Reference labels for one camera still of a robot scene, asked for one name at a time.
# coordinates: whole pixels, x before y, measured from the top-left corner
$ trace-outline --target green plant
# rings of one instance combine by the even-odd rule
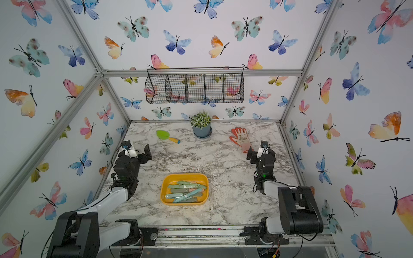
[[[206,111],[197,113],[191,117],[191,125],[193,127],[203,128],[211,123],[211,118]]]

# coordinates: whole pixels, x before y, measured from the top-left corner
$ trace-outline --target potted plant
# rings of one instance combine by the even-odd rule
[[[195,136],[203,139],[211,135],[211,117],[206,111],[197,113],[196,115],[192,116],[190,120]]]

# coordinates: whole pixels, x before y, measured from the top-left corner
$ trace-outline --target butterfly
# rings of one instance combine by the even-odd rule
[[[104,43],[106,44],[106,46],[108,48],[110,48],[111,50],[109,50],[109,52],[107,53],[112,59],[118,59],[119,56],[122,56],[122,49],[123,49],[123,45],[125,45],[125,43],[122,43],[122,46],[119,47],[118,44],[116,44],[113,40],[111,40],[108,37],[104,38]]]
[[[225,109],[225,111],[227,111],[227,115],[229,116],[229,118],[233,118],[235,115],[242,116],[244,114],[244,109],[245,107],[233,107],[231,109]]]
[[[99,3],[99,0],[72,0],[72,2],[75,2],[75,4],[70,7],[72,7],[75,14],[81,14],[83,12],[86,15],[86,13],[88,13],[92,19],[99,19],[99,15],[92,10]]]
[[[382,258],[381,256],[377,255],[380,252],[378,253],[371,252],[372,242],[371,242],[370,231],[367,230],[367,232],[360,232],[360,236],[361,238],[356,234],[353,234],[352,236],[350,236],[351,243],[355,247],[361,250],[361,251],[357,250],[358,252],[361,253],[359,258],[371,258],[371,256],[377,256],[377,257]]]
[[[153,66],[150,66],[150,65],[148,66],[151,67],[152,69],[169,69],[169,66],[162,63],[162,61],[157,55],[155,54],[151,55],[151,60],[152,60]]]
[[[309,83],[313,80],[313,78],[314,78],[314,76],[307,75],[307,78],[304,81],[304,90],[306,90],[309,87]]]
[[[162,119],[162,116],[167,116],[170,117],[172,115],[171,113],[171,108],[170,107],[166,107],[161,109],[160,107],[158,109],[152,109],[152,112],[155,113],[155,115],[159,118]]]
[[[58,45],[57,47],[63,52],[65,57],[69,57],[69,65],[71,67],[77,66],[77,62],[80,65],[85,64],[85,59],[81,57],[81,55],[83,55],[83,52],[80,47],[77,47],[76,50],[74,50],[73,46],[71,46],[70,49],[62,45]]]
[[[356,93],[358,96],[367,96],[370,93],[370,90],[363,85],[361,85],[359,82],[365,79],[358,78],[358,71],[360,70],[360,66],[357,63],[355,63],[353,70],[350,73],[351,78],[350,79],[343,79],[343,88],[344,89],[349,89],[346,94],[346,98],[348,100],[353,100],[354,99],[354,93]]]
[[[282,2],[284,2],[284,10],[286,12],[290,11],[295,6],[295,0],[270,0],[271,9],[276,8]]]
[[[215,58],[217,56],[222,55],[222,52],[224,51],[224,49],[227,47],[227,45],[229,44],[226,43],[225,46],[224,44],[222,44],[221,40],[219,40],[219,38],[217,36],[213,36],[211,39],[211,45],[214,49],[210,50],[208,53],[211,56],[211,58]]]
[[[102,109],[103,109],[103,112],[102,112],[102,111],[99,111],[99,112],[97,112],[96,114],[97,114],[97,116],[99,117],[99,119],[103,119],[103,124],[104,124],[104,125],[109,125],[109,119],[113,119],[113,117],[114,117],[113,112],[111,112],[112,107],[111,107],[111,105],[110,105],[110,102],[109,102],[109,104],[106,106],[106,110],[104,109],[103,106],[102,106]]]
[[[361,157],[364,157],[365,155],[361,155],[361,149],[360,154],[356,156],[356,152],[354,151],[353,146],[350,143],[346,143],[347,145],[347,153],[349,154],[348,156],[346,155],[346,167],[351,167],[351,173],[353,175],[356,174],[363,174],[363,171],[361,168],[369,168],[369,169],[374,169],[376,167],[376,163],[371,161],[370,159],[361,159]]]
[[[242,41],[245,34],[247,34],[247,36],[249,34],[253,38],[258,36],[258,32],[261,30],[258,24],[260,24],[264,18],[262,16],[257,16],[251,19],[249,22],[247,22],[248,16],[247,16],[247,19],[245,19],[244,17],[243,19],[244,19],[245,25],[242,21],[233,21],[231,23],[232,27],[235,29],[234,35],[237,38],[237,40]]]
[[[40,197],[42,199],[45,199],[46,202],[42,203],[39,206],[36,206],[33,210],[30,211],[30,214],[40,218],[44,213],[46,220],[53,220],[57,216],[57,206],[60,204],[64,204],[67,199],[66,193],[59,194],[60,189],[61,188],[59,182],[55,182],[55,184],[52,187],[52,190],[50,191],[49,198],[47,198],[44,194],[44,197]]]
[[[325,11],[327,10],[328,6],[331,4],[331,1],[332,0],[324,0],[324,3],[316,5],[316,10],[314,12],[319,14],[322,11],[324,11],[324,14],[325,14]]]
[[[129,70],[135,71],[135,67],[131,67]],[[128,82],[130,85],[132,85],[132,82],[138,83],[138,78],[139,77],[122,77],[122,79],[125,79],[125,82]]]
[[[49,170],[49,163],[43,163],[36,167],[36,169],[31,174],[31,182],[37,182],[40,179],[40,172],[46,172]]]
[[[322,54],[325,54],[325,51],[323,51],[323,47],[322,47],[322,46],[319,46],[319,47],[317,48],[317,52],[316,52],[316,53],[318,54],[318,56],[317,56],[317,58],[314,60],[314,62],[317,61],[317,59],[318,59],[319,57],[321,57]]]
[[[381,142],[387,142],[391,140],[403,140],[410,141],[410,138],[399,138],[397,135],[400,131],[401,124],[401,112],[393,112],[385,117],[382,121],[382,126],[380,125],[370,125],[370,131],[368,134],[374,139],[383,140]]]
[[[340,224],[333,217],[333,215],[336,215],[336,214],[333,213],[333,210],[330,211],[330,205],[328,204],[327,200],[324,200],[324,206],[321,207],[321,215],[327,218],[328,227],[330,228],[331,233],[336,234],[337,231],[340,233],[343,233],[343,230],[341,229]]]
[[[85,124],[87,127],[82,127],[80,128],[80,134],[85,136],[85,139],[89,139],[90,136],[92,135],[93,127],[95,126],[95,123],[90,125],[89,119],[85,117]]]
[[[318,84],[318,86],[320,87],[320,96],[318,97],[318,100],[322,100],[324,102],[324,104],[327,104],[329,99],[329,94],[330,94],[330,88],[331,88],[331,84],[332,84],[332,78],[327,78],[327,80],[325,81],[324,85],[321,87],[321,83]]]
[[[285,40],[287,37],[285,35],[284,37],[282,37],[280,33],[277,30],[275,30],[273,35],[273,41],[275,43],[268,46],[269,50],[274,52],[276,49],[278,49],[278,54],[285,54],[285,52],[287,52],[285,47],[291,47],[298,41],[298,39],[296,38]]]
[[[145,0],[145,1],[146,1],[146,6],[148,6],[148,8],[152,10],[155,8],[155,4],[157,0]],[[172,9],[173,5],[170,0],[158,0],[158,5],[159,5],[159,2],[161,2],[161,6],[166,12]]]
[[[12,246],[11,249],[6,251],[4,254],[0,254],[0,258],[19,258],[20,254],[23,254],[22,248],[23,248],[23,239],[27,236],[25,234],[26,231],[23,231],[23,236],[21,237],[21,240],[17,240],[12,236],[10,233],[5,233],[2,235],[1,239],[2,242],[5,246]]]
[[[106,153],[106,155],[109,155],[110,154],[110,146],[113,144],[113,139],[112,139],[112,137],[109,136],[109,133],[106,133],[104,141],[102,141],[102,142],[103,143],[101,143],[101,144],[104,144],[104,146],[102,146],[100,148],[99,152],[100,153]]]
[[[256,54],[249,55],[248,65],[242,64],[247,69],[262,69],[262,65],[258,62],[258,57]]]
[[[316,144],[318,143],[317,137],[313,134],[315,132],[315,128],[313,130],[313,122],[310,120],[310,122],[307,124],[307,128],[304,128],[304,136],[307,136],[307,146],[311,147],[312,143]]]
[[[331,44],[330,48],[330,56],[338,53],[338,57],[341,59],[345,58],[346,55],[349,53],[349,46],[352,46],[356,41],[356,36],[348,36],[346,37],[348,31],[344,31],[344,36],[341,38],[341,33],[336,31],[334,33],[334,42]]]
[[[66,100],[69,100],[71,98],[76,98],[79,96],[79,94],[82,92],[82,90],[84,89],[84,87],[82,85],[77,85],[74,84],[71,80],[65,79],[63,81],[63,85],[64,87],[67,89],[67,91],[69,91],[71,96],[67,96]]]
[[[185,54],[185,49],[183,48],[189,46],[189,44],[191,43],[190,38],[179,40],[180,36],[174,37],[167,31],[164,31],[164,34],[166,40],[169,41],[169,45],[165,46],[167,50],[173,52],[176,49],[178,54]]]
[[[138,104],[141,103],[142,100],[133,100],[133,99],[128,100],[124,97],[121,97],[121,99],[125,102],[123,104],[125,107],[134,107],[136,109],[140,109],[140,106],[138,106]]]
[[[119,21],[118,27],[125,31],[126,37],[128,37],[132,42],[135,42],[136,36],[139,37],[139,34],[144,37],[149,37],[149,29],[147,26],[144,26],[148,23],[148,19],[145,16],[137,18],[132,22],[132,17],[130,19],[126,18],[130,24],[124,21]]]
[[[281,96],[281,100],[282,100],[282,102],[279,102],[279,103],[278,103],[278,106],[279,106],[279,107],[284,107],[284,106],[286,106],[286,105],[288,104],[288,100],[287,100],[286,97]]]
[[[71,164],[67,168],[77,169],[76,175],[81,176],[83,174],[83,170],[86,169],[86,167],[90,167],[90,165],[92,164],[92,161],[88,159],[88,149],[85,150],[82,158],[80,158],[79,156],[78,159],[78,162]]]
[[[34,117],[36,114],[37,103],[34,100],[31,92],[32,85],[29,85],[30,95],[24,91],[5,89],[6,97],[11,103],[16,103],[17,106],[22,105],[20,114],[22,116]]]
[[[404,27],[411,20],[413,20],[413,9],[403,9],[399,11],[399,8],[404,4],[406,0],[401,0],[400,4],[396,7],[395,0],[384,0],[380,6],[382,12],[371,19],[371,23],[368,26],[368,33],[372,33],[377,30],[380,31],[377,44],[385,44],[389,42],[393,37],[393,28]]]
[[[332,118],[331,113],[330,113],[330,114],[328,114],[327,124],[325,124],[325,123],[323,124],[323,129],[324,129],[324,131],[327,131],[326,136],[327,136],[327,139],[329,139],[329,140],[331,139],[331,136],[334,136],[334,137],[339,137],[340,136],[340,133],[337,132],[337,130],[334,129],[333,126],[335,126],[335,125],[333,123],[333,118]]]
[[[268,99],[271,96],[271,94],[270,93],[261,94],[261,93],[262,93],[262,90],[260,90],[259,94],[256,91],[251,90],[251,93],[249,94],[251,98],[249,98],[248,102],[250,104],[254,102],[258,102],[258,105],[264,104],[265,99]]]
[[[277,76],[277,77],[270,77],[271,80],[268,81],[268,84],[274,84],[280,86],[283,80],[286,80],[288,76]]]
[[[125,135],[126,130],[127,130],[126,125],[122,125],[122,127],[119,127],[116,129],[116,131],[121,134],[121,138]]]
[[[297,137],[300,135],[300,131],[296,128],[297,125],[291,120],[291,125],[290,125],[290,134],[292,134],[292,138],[294,140],[297,139]]]
[[[194,5],[195,12],[200,13],[204,9],[204,14],[207,12],[209,18],[213,19],[216,18],[216,11],[213,9],[220,5],[224,0],[198,0],[199,3]]]
[[[310,108],[310,104],[304,106],[304,100],[301,101],[301,104],[298,106],[300,113],[303,113],[306,116],[306,111]]]
[[[301,169],[305,169],[303,164],[303,158],[301,157],[301,148],[298,149],[298,153],[294,153],[295,157],[297,158],[298,164],[300,165]]]
[[[404,226],[407,228],[410,234],[413,235],[413,222],[411,220],[413,216],[413,212],[412,212],[413,194],[397,199],[397,188],[394,187],[394,190],[391,186],[390,188],[393,191],[394,200],[395,200],[392,215],[396,212],[401,222],[404,224]]]
[[[268,119],[270,119],[269,117],[259,116],[256,113],[252,113],[252,118],[254,118],[255,120],[268,120]]]
[[[62,116],[62,113],[59,111],[59,110],[56,110],[55,111],[55,119],[56,119],[56,121],[60,118]],[[54,119],[52,119],[52,122],[51,123],[48,123],[48,124],[51,124],[51,125],[54,125],[55,124],[55,121],[54,121]],[[61,139],[61,138],[67,138],[67,131],[70,131],[71,130],[71,128],[70,128],[70,126],[68,125],[67,127],[66,127],[66,129],[65,130],[63,130],[63,132],[62,132],[62,134],[59,136],[59,139]]]
[[[12,4],[22,6],[21,15],[30,24],[37,26],[37,19],[42,18],[48,24],[52,23],[52,15],[42,8],[46,1],[42,0],[11,0]]]
[[[357,213],[354,211],[353,207],[358,207],[358,208],[365,208],[366,204],[363,201],[360,201],[359,199],[353,200],[353,188],[350,185],[346,185],[346,187],[343,189],[340,189],[341,197],[343,197],[344,201],[350,209],[353,211],[353,216],[357,215]]]
[[[40,77],[39,68],[40,64],[49,64],[49,57],[46,55],[46,52],[40,50],[40,44],[37,39],[32,38],[27,43],[26,51],[19,44],[20,49],[15,48],[15,50],[25,54],[17,54],[9,58],[9,64],[15,67],[23,68],[23,72],[28,75],[34,75],[35,77]]]
[[[316,162],[316,168],[319,170],[319,173],[320,173],[320,175],[318,176],[318,180],[320,181],[320,182],[324,182],[324,179],[325,179],[325,181],[326,182],[328,182],[330,185],[332,184],[331,183],[331,180],[330,180],[330,178],[328,177],[328,174],[327,174],[327,169],[325,168],[325,158],[324,158],[324,155],[323,155],[323,157],[321,158],[321,163],[320,162]]]

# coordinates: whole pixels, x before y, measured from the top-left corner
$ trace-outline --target gardening tool handle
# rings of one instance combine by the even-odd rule
[[[178,139],[175,139],[175,138],[172,138],[172,137],[169,137],[168,139],[170,139],[173,142],[176,142],[176,143],[180,144],[180,140],[178,140]]]

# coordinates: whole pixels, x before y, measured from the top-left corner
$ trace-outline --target butterfly wallpaper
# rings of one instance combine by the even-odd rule
[[[323,15],[330,2],[320,0],[313,11]],[[393,257],[394,250],[409,256],[413,2],[343,3],[289,99],[283,128],[307,185],[317,186],[341,257]],[[300,43],[300,35],[293,38],[298,42],[286,54]],[[381,248],[388,236],[391,250]]]

